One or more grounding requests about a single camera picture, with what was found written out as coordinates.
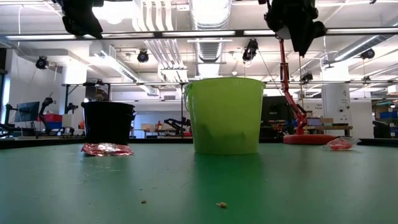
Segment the ceiling duct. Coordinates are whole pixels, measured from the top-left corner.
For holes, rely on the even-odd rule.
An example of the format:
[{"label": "ceiling duct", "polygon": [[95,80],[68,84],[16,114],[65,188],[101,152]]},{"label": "ceiling duct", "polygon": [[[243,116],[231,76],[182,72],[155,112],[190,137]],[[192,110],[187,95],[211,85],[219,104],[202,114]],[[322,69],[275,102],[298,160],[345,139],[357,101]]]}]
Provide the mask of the ceiling duct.
[{"label": "ceiling duct", "polygon": [[[383,24],[384,27],[397,27],[398,26],[398,17],[394,18],[393,20]],[[381,42],[384,42],[391,37],[393,37],[393,34],[389,35],[373,35],[373,36],[365,36],[363,38],[360,38],[350,46],[341,49],[337,51],[337,53],[334,56],[335,61],[344,61],[347,60],[351,57],[357,56],[360,53],[364,52],[365,50],[368,50]]]},{"label": "ceiling duct", "polygon": [[[220,30],[228,26],[232,0],[189,0],[192,27],[195,30]],[[223,43],[196,43],[198,72],[203,77],[216,77],[223,52]]]}]

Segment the green tabletop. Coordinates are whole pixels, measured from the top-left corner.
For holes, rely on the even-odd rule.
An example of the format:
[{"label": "green tabletop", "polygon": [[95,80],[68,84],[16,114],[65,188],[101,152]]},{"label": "green tabletop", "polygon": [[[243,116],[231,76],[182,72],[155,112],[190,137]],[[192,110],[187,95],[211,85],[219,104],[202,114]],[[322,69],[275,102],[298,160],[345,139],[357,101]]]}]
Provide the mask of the green tabletop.
[{"label": "green tabletop", "polygon": [[398,223],[396,148],[131,147],[126,157],[86,157],[81,145],[0,151],[0,223]]}]

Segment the crumpled plastic bag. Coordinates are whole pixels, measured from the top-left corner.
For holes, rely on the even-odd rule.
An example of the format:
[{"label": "crumpled plastic bag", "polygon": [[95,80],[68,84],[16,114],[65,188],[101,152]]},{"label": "crumpled plastic bag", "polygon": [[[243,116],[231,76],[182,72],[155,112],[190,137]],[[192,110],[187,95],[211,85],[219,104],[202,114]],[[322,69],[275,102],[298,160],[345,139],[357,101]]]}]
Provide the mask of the crumpled plastic bag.
[{"label": "crumpled plastic bag", "polygon": [[325,149],[329,149],[332,151],[347,151],[351,150],[359,142],[360,142],[359,139],[340,137],[330,141],[328,144],[324,145],[323,147]]},{"label": "crumpled plastic bag", "polygon": [[81,151],[92,156],[129,156],[134,154],[129,146],[112,143],[86,143]]}]

